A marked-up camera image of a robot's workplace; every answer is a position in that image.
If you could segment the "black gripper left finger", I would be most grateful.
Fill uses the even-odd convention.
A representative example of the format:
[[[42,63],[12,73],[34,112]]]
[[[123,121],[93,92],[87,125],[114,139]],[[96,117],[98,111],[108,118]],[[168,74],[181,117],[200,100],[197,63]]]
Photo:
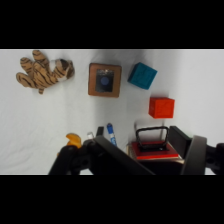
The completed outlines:
[[[79,175],[86,169],[93,175],[154,175],[108,141],[102,126],[96,135],[88,133],[84,142],[75,133],[66,138],[68,142],[58,152],[49,175]]]

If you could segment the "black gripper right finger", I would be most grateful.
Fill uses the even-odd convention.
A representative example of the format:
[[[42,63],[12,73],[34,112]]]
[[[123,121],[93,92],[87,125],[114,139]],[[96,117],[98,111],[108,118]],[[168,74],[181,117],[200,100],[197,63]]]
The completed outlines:
[[[177,126],[171,126],[169,144],[184,160],[182,175],[203,175],[206,168],[216,175],[224,175],[224,143],[213,147],[205,137],[190,138]]]

